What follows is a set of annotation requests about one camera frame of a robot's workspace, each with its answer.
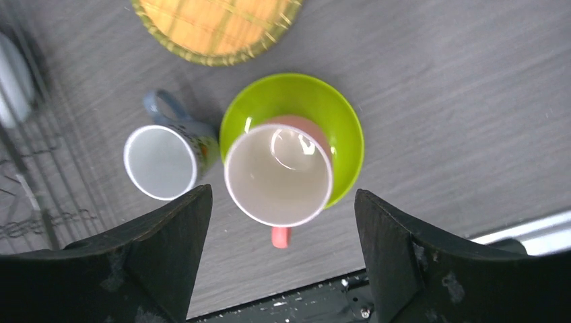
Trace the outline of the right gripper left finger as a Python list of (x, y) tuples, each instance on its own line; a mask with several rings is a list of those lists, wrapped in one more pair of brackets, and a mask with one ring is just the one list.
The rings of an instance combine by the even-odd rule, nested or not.
[(211, 219), (200, 185), (62, 250), (1, 257), (2, 322), (184, 322)]

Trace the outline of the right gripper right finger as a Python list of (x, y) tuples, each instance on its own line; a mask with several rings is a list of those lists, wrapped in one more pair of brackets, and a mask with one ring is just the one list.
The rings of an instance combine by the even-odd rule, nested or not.
[(356, 192), (354, 211), (379, 322), (569, 322), (570, 253), (481, 245)]

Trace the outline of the black wire dish rack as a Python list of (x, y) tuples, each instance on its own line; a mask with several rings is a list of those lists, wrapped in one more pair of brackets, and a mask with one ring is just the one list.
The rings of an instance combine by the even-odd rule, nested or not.
[(29, 117), (13, 129), (1, 124), (1, 253), (60, 250), (110, 229), (109, 208), (21, 1), (1, 2), (1, 33), (24, 57), (35, 89)]

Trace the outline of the pink mug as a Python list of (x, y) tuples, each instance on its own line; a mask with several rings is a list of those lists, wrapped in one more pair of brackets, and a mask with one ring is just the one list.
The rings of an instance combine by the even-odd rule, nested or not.
[(296, 115), (270, 118), (231, 144), (226, 188), (244, 214), (271, 228), (274, 247), (287, 248), (292, 228), (312, 221), (329, 202), (330, 148), (322, 128)]

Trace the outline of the white bowl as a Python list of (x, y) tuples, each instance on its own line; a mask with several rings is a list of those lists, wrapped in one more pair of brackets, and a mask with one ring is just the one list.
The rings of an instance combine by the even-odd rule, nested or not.
[(16, 45), (1, 33), (1, 124), (17, 127), (32, 112), (35, 89), (28, 64)]

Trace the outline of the woven bamboo plate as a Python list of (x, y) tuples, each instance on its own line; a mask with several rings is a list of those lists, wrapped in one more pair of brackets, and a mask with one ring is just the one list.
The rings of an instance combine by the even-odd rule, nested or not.
[(172, 54), (210, 67), (249, 61), (277, 44), (303, 1), (138, 0), (134, 12)]

